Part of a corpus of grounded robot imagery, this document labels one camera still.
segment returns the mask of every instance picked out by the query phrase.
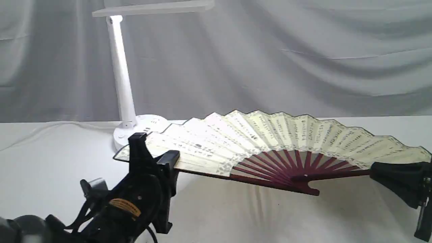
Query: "white desk lamp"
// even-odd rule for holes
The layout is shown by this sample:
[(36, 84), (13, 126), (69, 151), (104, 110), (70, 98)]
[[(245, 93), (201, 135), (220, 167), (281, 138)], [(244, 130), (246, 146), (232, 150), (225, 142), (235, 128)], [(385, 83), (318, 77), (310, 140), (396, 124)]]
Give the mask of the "white desk lamp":
[(174, 3), (156, 3), (134, 6), (105, 8), (92, 13), (93, 17), (106, 17), (111, 44), (112, 64), (117, 90), (121, 124), (114, 131), (117, 149), (125, 146), (127, 139), (135, 132), (163, 131), (169, 122), (158, 115), (139, 115), (135, 113), (126, 54), (120, 23), (123, 16), (160, 13), (203, 12), (213, 8), (214, 0), (190, 0)]

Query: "white table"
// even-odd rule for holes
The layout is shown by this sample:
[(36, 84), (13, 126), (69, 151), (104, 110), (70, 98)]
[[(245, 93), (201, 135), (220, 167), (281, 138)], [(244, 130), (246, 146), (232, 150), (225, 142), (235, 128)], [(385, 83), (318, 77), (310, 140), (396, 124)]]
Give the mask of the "white table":
[[(432, 150), (432, 116), (337, 120)], [(46, 124), (0, 124), (0, 149), (38, 126)], [(60, 125), (30, 141), (0, 152), (2, 217), (54, 214), (68, 224), (84, 202), (81, 179), (103, 177), (112, 188), (127, 173), (112, 160), (111, 131)], [(366, 176), (316, 182), (319, 197), (185, 174), (178, 185), (174, 227), (160, 242), (420, 242), (418, 212)]]

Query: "gray curtain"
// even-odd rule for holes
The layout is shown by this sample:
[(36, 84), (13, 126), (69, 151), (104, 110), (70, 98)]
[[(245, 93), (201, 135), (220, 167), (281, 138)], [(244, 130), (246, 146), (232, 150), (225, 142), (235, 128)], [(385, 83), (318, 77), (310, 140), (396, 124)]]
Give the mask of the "gray curtain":
[[(118, 120), (91, 12), (161, 1), (20, 1), (0, 3), (0, 122)], [(216, 0), (122, 26), (138, 115), (432, 115), (429, 0)]]

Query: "folding fan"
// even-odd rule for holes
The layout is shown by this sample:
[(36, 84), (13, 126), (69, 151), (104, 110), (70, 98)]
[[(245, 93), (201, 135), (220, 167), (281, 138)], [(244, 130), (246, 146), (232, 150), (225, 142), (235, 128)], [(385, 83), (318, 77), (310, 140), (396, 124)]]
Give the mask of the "folding fan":
[[(186, 173), (318, 195), (308, 182), (367, 175), (374, 162), (431, 161), (423, 147), (408, 147), (392, 136), (374, 136), (363, 128), (310, 115), (255, 111), (212, 113), (151, 132), (152, 156), (180, 151), (175, 168)], [(126, 145), (114, 156), (129, 160)]]

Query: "lamp base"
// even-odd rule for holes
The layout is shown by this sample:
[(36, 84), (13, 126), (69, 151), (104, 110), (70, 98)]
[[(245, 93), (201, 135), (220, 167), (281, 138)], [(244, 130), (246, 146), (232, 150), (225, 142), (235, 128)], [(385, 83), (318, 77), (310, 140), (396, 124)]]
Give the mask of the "lamp base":
[(171, 122), (159, 115), (138, 115), (137, 125), (133, 128), (123, 128), (122, 124), (114, 130), (114, 144), (117, 150), (126, 146), (128, 138), (136, 132), (163, 132)]

